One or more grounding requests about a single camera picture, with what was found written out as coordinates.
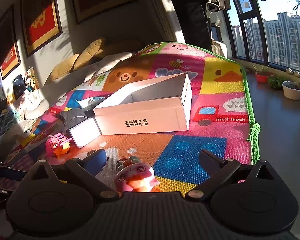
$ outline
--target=pink plastic basket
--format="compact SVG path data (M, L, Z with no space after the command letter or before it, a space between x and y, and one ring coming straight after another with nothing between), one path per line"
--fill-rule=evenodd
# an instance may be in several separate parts
M72 138L68 139L68 137L64 136L62 133L57 133L53 135L46 141L47 155L51 156L53 154L53 151L57 149L57 147L71 140Z

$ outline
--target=pink toy figure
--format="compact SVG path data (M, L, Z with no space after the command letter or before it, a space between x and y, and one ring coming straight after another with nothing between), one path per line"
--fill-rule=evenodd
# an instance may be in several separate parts
M117 175L114 183L117 191L149 192L159 181L154 177L153 168L140 161L138 157L131 156L126 161L118 161Z

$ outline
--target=teddy bear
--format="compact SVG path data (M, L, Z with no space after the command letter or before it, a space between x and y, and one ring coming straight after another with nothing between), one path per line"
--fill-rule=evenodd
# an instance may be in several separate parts
M34 75L33 67L29 68L24 77L26 88L32 92L39 88L39 82Z

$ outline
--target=yellow pillow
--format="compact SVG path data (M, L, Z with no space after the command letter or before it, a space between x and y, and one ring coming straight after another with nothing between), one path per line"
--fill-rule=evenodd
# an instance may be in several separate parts
M74 62L78 57L79 57L79 54L75 54L69 58L66 58L64 61L62 61L58 65L56 65L53 68L53 70L51 71L50 75L48 76L48 79L46 80L45 85L70 73Z
M113 44L109 44L100 48L99 51L92 57L89 64L97 62L108 55L118 54L121 52L137 52L140 49L142 49L140 41L116 41Z
M102 43L104 43L104 40L104 38L100 38L90 43L90 45L80 54L80 56L75 61L73 70L75 71L79 68L87 66L93 55L98 52L99 48L102 46Z

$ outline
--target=high-rise building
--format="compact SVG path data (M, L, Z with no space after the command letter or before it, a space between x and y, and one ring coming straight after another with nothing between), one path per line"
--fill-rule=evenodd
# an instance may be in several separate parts
M278 13L278 20L264 21L269 62L300 70L300 15ZM253 19L244 21L250 58L263 60L260 30ZM241 28L232 26L236 51L244 52Z
M236 48L237 55L240 57L245 57L246 52L244 50L241 27L239 25L232 26L232 33L233 33L234 45Z
M253 22L253 19L245 20L244 27L246 28L250 58L263 60L262 42L258 22Z

